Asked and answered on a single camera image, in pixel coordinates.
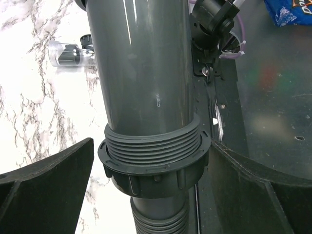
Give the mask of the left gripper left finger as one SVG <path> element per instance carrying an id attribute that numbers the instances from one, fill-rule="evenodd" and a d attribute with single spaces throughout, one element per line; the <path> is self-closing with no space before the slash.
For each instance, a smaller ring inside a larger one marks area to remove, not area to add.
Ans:
<path id="1" fill-rule="evenodd" d="M 73 234 L 94 161 L 86 138 L 0 176 L 2 234 Z"/>

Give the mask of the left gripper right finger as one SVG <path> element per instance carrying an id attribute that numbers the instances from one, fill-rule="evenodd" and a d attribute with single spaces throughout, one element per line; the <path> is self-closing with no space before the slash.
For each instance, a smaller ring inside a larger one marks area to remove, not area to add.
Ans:
<path id="1" fill-rule="evenodd" d="M 212 141 L 208 172 L 225 234 L 310 234 L 312 181 Z"/>

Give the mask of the grey tee pipe fitting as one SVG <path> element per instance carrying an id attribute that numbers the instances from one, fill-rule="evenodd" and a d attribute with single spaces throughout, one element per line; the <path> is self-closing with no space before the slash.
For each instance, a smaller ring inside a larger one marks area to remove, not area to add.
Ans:
<path id="1" fill-rule="evenodd" d="M 114 170 L 182 166 L 200 146 L 185 0 L 79 0 L 108 119 L 98 154 Z"/>

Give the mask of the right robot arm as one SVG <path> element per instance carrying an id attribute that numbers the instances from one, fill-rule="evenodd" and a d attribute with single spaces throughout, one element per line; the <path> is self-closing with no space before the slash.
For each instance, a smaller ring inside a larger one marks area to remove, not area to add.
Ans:
<path id="1" fill-rule="evenodd" d="M 195 19 L 194 45 L 200 50 L 215 48 L 233 28 L 238 12 L 239 6 L 234 0 L 196 1 L 192 11 Z"/>

